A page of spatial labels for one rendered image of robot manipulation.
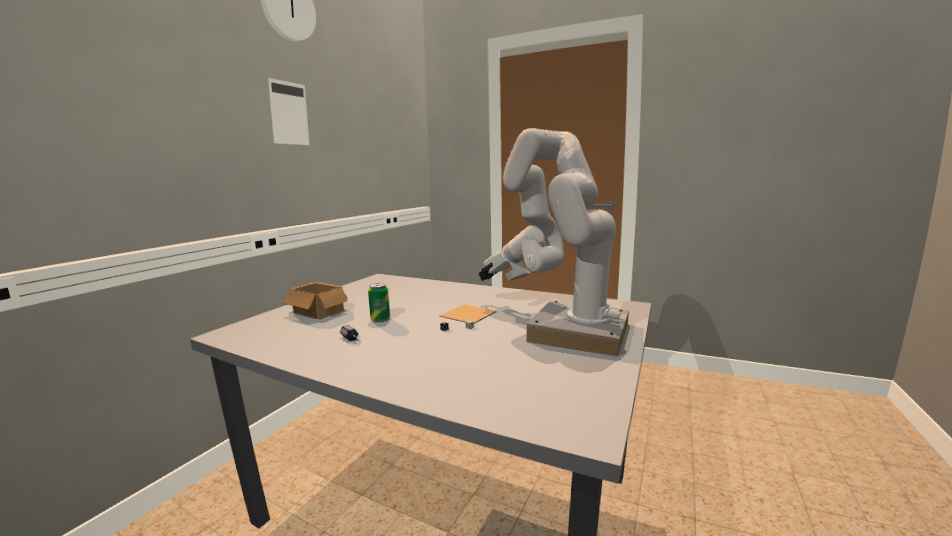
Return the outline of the green drink can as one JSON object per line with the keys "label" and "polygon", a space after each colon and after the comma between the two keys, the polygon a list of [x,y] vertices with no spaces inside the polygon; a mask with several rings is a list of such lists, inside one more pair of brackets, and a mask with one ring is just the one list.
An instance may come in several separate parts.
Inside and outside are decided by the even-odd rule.
{"label": "green drink can", "polygon": [[389,294],[385,283],[369,285],[368,297],[370,318],[374,322],[384,322],[390,318]]}

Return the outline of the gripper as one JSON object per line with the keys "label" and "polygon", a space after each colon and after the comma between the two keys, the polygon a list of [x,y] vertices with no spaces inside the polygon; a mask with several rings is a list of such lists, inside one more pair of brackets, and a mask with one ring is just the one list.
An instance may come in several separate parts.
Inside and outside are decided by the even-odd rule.
{"label": "gripper", "polygon": [[507,270],[508,268],[511,267],[509,260],[506,258],[504,254],[504,247],[502,250],[498,251],[497,253],[492,255],[490,258],[488,258],[486,261],[484,261],[483,264],[484,265],[489,264],[489,265],[481,269],[481,272],[479,273],[479,276],[482,281],[484,281],[487,277],[489,277],[488,279],[490,279],[496,273]]}

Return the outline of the orange flat square mat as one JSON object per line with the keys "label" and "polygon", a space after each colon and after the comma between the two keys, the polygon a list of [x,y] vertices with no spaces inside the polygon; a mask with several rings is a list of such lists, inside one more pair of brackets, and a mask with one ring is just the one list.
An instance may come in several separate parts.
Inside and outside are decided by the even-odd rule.
{"label": "orange flat square mat", "polygon": [[457,308],[454,308],[446,313],[439,315],[440,317],[453,319],[461,322],[466,322],[468,320],[474,321],[474,323],[486,318],[487,316],[495,313],[495,310],[470,306],[470,305],[461,305]]}

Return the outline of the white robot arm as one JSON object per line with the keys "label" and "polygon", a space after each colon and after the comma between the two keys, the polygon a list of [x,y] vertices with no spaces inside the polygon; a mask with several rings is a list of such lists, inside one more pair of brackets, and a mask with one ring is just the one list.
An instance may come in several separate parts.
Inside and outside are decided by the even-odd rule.
{"label": "white robot arm", "polygon": [[[559,228],[549,214],[544,173],[532,165],[534,159],[556,159],[559,175],[549,185],[548,198]],[[567,317],[587,325],[619,319],[620,313],[607,304],[616,225],[608,212],[586,210],[596,202],[598,189],[577,137],[569,132],[524,130],[509,156],[503,182],[507,190],[519,192],[522,217],[532,224],[504,246],[513,269],[506,274],[508,280],[559,267],[564,257],[563,237],[569,245],[579,247],[574,312],[569,310]],[[543,243],[548,248],[541,247]]]}

